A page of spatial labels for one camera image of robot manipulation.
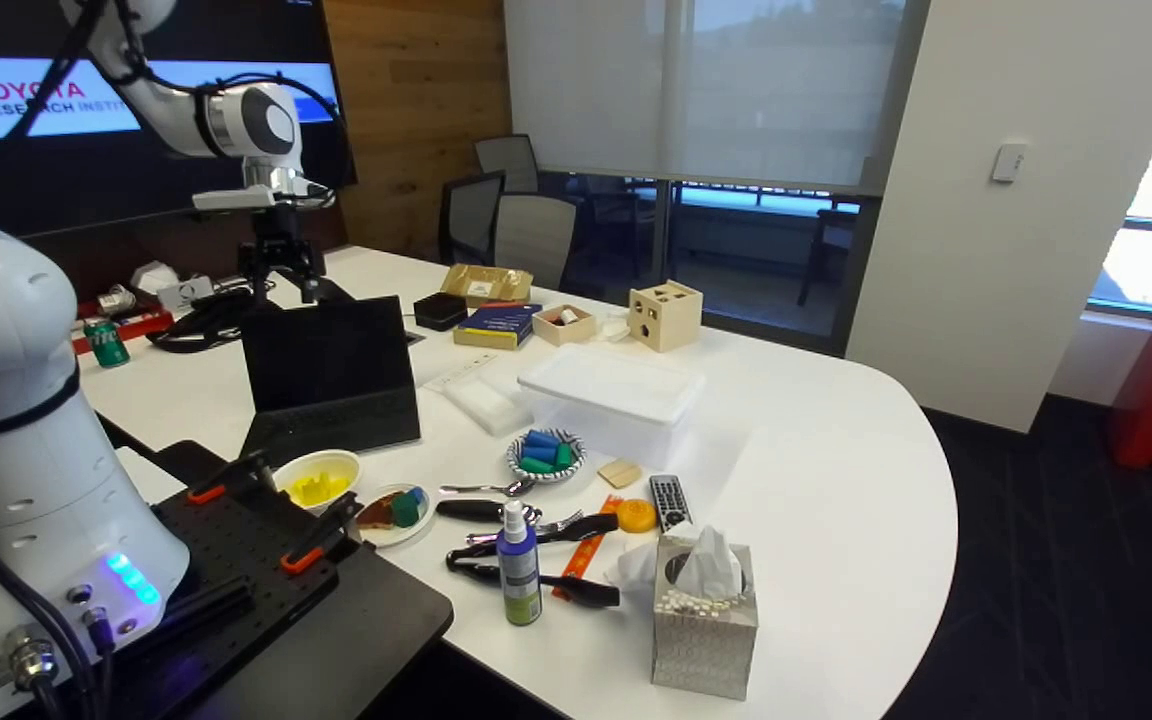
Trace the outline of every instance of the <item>laptop screen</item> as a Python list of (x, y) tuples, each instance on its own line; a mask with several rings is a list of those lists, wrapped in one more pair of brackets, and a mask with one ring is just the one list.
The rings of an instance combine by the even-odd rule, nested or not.
[(243, 327), (255, 411), (413, 388), (400, 302), (298, 307)]

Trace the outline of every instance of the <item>television screen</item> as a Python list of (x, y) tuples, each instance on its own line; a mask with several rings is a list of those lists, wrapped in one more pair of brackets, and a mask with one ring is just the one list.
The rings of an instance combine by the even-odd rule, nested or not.
[[(155, 133), (136, 123), (89, 61), (52, 93), (32, 136), (3, 143), (64, 34), (60, 0), (0, 0), (0, 229), (55, 235), (193, 211), (193, 192), (239, 189), (236, 162), (175, 156)], [(171, 85), (278, 71), (341, 108), (322, 0), (175, 0), (167, 25), (144, 36), (144, 51), (153, 71)], [(306, 133), (306, 174), (334, 189), (351, 184), (344, 115), (335, 121), (306, 93), (294, 97)]]

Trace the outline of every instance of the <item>laptop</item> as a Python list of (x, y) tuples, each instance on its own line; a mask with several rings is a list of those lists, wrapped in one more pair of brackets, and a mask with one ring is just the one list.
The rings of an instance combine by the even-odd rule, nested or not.
[(269, 312), (243, 326), (243, 358), (255, 403), (243, 456), (279, 466), (316, 447), (422, 441), (395, 297)]

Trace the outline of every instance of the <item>office chair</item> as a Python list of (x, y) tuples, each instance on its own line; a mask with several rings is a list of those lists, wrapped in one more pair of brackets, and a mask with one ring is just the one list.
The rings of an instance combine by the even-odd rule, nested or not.
[(818, 211), (818, 233), (811, 233), (811, 250), (809, 250), (809, 269), (803, 269), (803, 288), (801, 288), (801, 306), (809, 306), (811, 284), (825, 278), (827, 257), (851, 257), (857, 250), (857, 211), (840, 211), (840, 208), (825, 208)]
[(540, 166), (532, 136), (493, 136), (473, 143), (480, 174), (504, 174), (504, 197), (540, 192)]
[(493, 265), (502, 192), (504, 174), (446, 184), (446, 229), (439, 229), (446, 265)]
[(502, 197), (496, 265), (525, 269), (535, 284), (559, 288), (575, 235), (575, 204), (559, 197)]

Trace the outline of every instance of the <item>paper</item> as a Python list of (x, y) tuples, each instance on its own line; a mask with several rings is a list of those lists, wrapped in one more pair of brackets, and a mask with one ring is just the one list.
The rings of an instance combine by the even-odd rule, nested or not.
[(704, 596), (704, 601), (734, 601), (740, 596), (740, 562), (727, 548), (725, 533), (704, 527), (699, 540), (694, 543), (676, 589), (687, 596)]

